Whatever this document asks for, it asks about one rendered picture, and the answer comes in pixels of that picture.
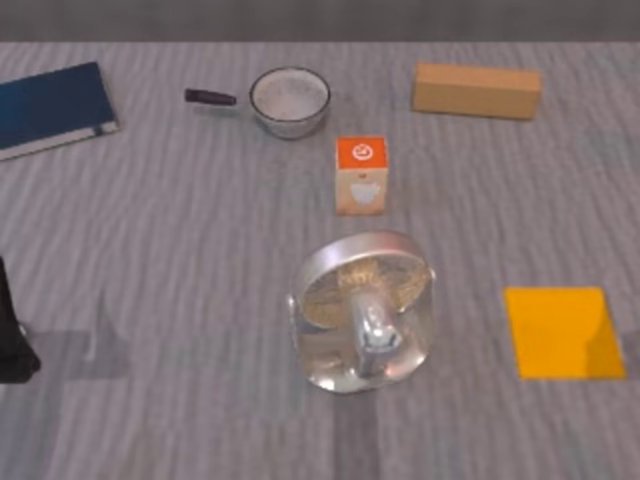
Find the orange square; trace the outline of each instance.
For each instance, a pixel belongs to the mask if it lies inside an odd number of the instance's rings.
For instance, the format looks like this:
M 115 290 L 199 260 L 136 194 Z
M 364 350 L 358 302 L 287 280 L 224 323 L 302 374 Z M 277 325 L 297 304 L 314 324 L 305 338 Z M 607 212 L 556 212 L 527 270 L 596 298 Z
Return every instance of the orange square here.
M 387 168 L 387 143 L 384 137 L 339 137 L 338 169 Z

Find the sieve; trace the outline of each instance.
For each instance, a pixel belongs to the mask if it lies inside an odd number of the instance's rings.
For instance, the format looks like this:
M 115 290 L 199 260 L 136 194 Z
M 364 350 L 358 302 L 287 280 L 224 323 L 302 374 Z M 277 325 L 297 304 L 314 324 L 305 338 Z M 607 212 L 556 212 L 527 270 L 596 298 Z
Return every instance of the sieve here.
M 185 101 L 234 107 L 233 95 L 187 89 Z M 305 137 L 319 128 L 331 101 L 331 89 L 318 73 L 303 67 L 279 67 L 260 75 L 249 90 L 251 108 L 274 136 L 287 140 Z

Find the orange and beige box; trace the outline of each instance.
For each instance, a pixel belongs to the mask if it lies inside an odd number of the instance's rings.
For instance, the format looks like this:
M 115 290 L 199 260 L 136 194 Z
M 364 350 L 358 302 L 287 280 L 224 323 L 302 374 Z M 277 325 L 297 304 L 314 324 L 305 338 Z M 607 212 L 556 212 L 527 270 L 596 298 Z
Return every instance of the orange and beige box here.
M 379 215 L 384 212 L 389 176 L 384 137 L 339 137 L 336 143 L 336 212 Z
M 540 73 L 533 70 L 420 63 L 415 71 L 412 108 L 531 120 L 541 92 Z

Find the book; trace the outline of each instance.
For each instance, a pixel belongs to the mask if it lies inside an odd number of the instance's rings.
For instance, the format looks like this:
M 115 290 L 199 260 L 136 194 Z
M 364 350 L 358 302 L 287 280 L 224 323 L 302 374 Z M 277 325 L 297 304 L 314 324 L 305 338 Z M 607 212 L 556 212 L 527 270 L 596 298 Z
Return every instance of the book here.
M 0 84 L 0 160 L 117 130 L 96 62 Z

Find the wooden block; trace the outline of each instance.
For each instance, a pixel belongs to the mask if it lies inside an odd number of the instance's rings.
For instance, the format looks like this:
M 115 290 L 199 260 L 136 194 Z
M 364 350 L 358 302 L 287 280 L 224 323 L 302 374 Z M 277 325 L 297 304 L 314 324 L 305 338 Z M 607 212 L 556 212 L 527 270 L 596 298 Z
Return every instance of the wooden block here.
M 336 144 L 336 211 L 384 212 L 389 165 L 384 137 L 339 137 Z
M 507 288 L 520 376 L 625 378 L 604 292 L 599 288 Z
M 532 119 L 542 90 L 530 70 L 418 64 L 413 110 L 420 112 Z

